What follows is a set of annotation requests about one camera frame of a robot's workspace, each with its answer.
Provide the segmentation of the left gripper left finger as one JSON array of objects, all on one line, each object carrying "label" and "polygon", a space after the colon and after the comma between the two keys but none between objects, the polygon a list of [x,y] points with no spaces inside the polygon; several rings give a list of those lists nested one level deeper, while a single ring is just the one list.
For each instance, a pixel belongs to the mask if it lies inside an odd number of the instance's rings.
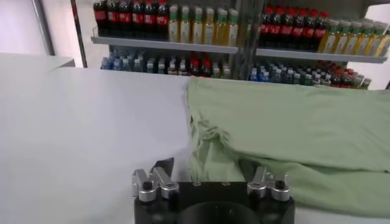
[{"label": "left gripper left finger", "polygon": [[132,174],[132,195],[142,203],[152,203],[158,197],[172,200],[178,196],[178,182],[171,180],[174,158],[157,161],[147,173],[144,169],[136,169]]}]

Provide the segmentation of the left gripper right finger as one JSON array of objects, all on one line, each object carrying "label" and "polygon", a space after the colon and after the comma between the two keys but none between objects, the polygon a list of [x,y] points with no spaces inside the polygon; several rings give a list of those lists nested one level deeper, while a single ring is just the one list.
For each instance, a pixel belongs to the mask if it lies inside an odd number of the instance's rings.
[{"label": "left gripper right finger", "polygon": [[275,201],[289,201],[291,190],[287,175],[274,175],[263,166],[255,169],[253,178],[247,183],[247,193],[256,199],[270,196]]}]

